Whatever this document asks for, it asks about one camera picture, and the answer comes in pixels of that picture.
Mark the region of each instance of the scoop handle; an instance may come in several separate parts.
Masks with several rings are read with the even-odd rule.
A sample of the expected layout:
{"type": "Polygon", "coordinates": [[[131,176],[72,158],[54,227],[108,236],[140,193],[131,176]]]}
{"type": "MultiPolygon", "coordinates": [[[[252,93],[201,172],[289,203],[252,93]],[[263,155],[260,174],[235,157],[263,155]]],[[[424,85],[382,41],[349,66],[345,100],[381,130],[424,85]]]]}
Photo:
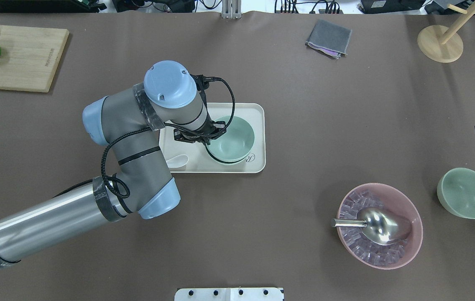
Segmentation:
{"type": "Polygon", "coordinates": [[[331,219],[331,227],[366,227],[363,219],[331,219]]]}

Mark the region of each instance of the white floor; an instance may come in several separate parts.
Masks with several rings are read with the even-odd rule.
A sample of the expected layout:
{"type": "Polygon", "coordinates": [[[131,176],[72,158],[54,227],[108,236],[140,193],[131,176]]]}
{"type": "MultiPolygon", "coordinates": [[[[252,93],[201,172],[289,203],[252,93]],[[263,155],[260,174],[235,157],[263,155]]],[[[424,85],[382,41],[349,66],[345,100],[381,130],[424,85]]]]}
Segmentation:
{"type": "MultiPolygon", "coordinates": [[[[277,1],[277,10],[280,9],[280,3],[283,0],[278,0],[277,1]]],[[[218,3],[219,0],[204,0],[207,6],[213,6],[214,3],[218,3]]],[[[314,2],[313,0],[299,0],[298,2],[314,2]]],[[[102,12],[116,12],[115,6],[113,5],[113,2],[111,0],[100,0],[100,3],[105,3],[107,6],[107,9],[102,11],[102,12]]],[[[357,4],[360,3],[360,0],[338,0],[338,4],[340,5],[341,10],[343,11],[344,14],[362,14],[357,8],[357,4]]],[[[241,1],[241,12],[245,13],[248,11],[263,11],[263,12],[274,12],[274,4],[275,0],[242,0],[241,1]]],[[[163,4],[154,4],[157,8],[163,10],[164,6],[163,4]]],[[[199,3],[199,7],[197,8],[197,12],[205,12],[205,11],[216,11],[216,12],[221,12],[221,7],[222,4],[217,6],[214,10],[207,10],[201,3],[199,3]]],[[[299,10],[300,13],[308,13],[310,10],[312,10],[312,7],[314,7],[313,3],[306,3],[306,4],[297,4],[297,9],[299,10]]],[[[325,3],[319,3],[315,10],[316,13],[318,13],[319,9],[324,9],[325,8],[325,3]]],[[[161,11],[158,11],[154,7],[149,7],[149,8],[139,8],[138,11],[142,12],[155,12],[159,13],[161,11]]],[[[399,12],[400,14],[404,15],[426,15],[427,13],[425,12],[425,9],[422,7],[419,11],[408,11],[408,12],[399,12]]]]}

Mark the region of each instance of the white bracket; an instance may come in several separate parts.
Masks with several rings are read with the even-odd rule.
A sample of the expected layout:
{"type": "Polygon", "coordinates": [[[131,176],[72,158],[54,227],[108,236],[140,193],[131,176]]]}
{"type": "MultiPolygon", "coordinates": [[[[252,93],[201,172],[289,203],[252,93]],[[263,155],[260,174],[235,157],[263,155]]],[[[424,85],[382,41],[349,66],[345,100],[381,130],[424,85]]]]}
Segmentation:
{"type": "Polygon", "coordinates": [[[223,19],[241,19],[241,0],[222,0],[223,19]]]}
{"type": "Polygon", "coordinates": [[[179,289],[174,301],[284,301],[283,288],[179,289]]]}

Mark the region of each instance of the spoon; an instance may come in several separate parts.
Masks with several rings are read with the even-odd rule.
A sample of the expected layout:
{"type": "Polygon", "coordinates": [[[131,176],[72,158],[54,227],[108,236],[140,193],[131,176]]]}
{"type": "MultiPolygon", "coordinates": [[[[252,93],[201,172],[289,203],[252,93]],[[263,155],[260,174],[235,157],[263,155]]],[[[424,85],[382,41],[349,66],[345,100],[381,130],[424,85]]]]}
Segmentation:
{"type": "Polygon", "coordinates": [[[178,155],[169,160],[165,160],[165,162],[169,168],[180,168],[189,162],[189,157],[187,155],[178,155]]]}
{"type": "Polygon", "coordinates": [[[361,227],[362,234],[377,244],[387,246],[404,240],[412,230],[408,219],[380,208],[368,207],[356,214],[357,219],[332,219],[333,227],[361,227]]]}

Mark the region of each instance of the wooden stand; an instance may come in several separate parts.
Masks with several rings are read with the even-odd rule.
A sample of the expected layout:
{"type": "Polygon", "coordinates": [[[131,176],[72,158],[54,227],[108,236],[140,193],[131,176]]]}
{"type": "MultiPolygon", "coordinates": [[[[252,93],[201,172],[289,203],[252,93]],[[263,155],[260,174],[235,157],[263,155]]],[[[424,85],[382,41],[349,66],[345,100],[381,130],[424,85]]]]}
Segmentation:
{"type": "Polygon", "coordinates": [[[467,10],[455,5],[448,8],[459,12],[461,15],[450,28],[442,25],[425,27],[418,34],[419,49],[432,59],[440,63],[451,63],[461,57],[463,44],[457,31],[475,15],[475,2],[467,10]]]}

